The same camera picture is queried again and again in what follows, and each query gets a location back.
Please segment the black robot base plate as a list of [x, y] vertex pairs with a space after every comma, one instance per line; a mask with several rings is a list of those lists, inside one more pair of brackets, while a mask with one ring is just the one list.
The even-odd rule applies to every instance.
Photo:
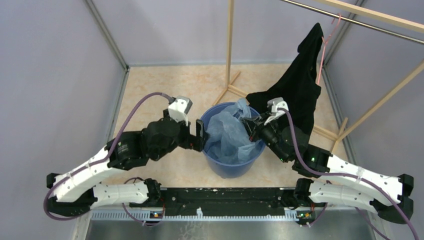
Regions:
[[286, 209], [310, 209], [310, 200], [297, 198], [293, 188], [284, 187], [169, 187], [156, 202], [130, 203], [131, 208], [159, 208], [165, 216], [194, 216], [201, 209], [208, 217], [282, 216]]

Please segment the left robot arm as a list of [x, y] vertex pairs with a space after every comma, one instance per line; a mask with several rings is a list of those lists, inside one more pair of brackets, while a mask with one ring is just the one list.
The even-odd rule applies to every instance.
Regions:
[[176, 148], [201, 152], [209, 137], [204, 122], [196, 120], [196, 134], [190, 133], [190, 122], [172, 119], [168, 110], [163, 117], [138, 131], [122, 131], [100, 151], [73, 170], [46, 177], [49, 189], [43, 201], [48, 217], [66, 221], [90, 210], [114, 204], [139, 204], [155, 207], [162, 199], [160, 184], [146, 178], [129, 184], [103, 184], [103, 180], [148, 161], [158, 161]]

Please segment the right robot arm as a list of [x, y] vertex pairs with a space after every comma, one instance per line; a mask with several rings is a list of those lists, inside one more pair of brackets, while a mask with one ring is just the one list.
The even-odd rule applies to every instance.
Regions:
[[409, 223], [414, 213], [412, 176], [388, 176], [349, 163], [309, 144], [309, 136], [291, 121], [281, 124], [268, 117], [264, 113], [240, 121], [251, 141], [261, 140], [282, 162], [293, 162], [292, 169], [302, 176], [291, 198], [296, 205], [346, 205], [391, 223]]

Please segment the light blue trash bag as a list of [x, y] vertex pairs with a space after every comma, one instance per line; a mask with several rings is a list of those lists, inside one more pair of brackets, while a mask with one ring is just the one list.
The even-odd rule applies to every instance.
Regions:
[[240, 118], [251, 118], [253, 113], [245, 99], [227, 106], [215, 105], [202, 120], [209, 134], [204, 151], [212, 159], [225, 165], [245, 164], [262, 151], [261, 142], [251, 142]]

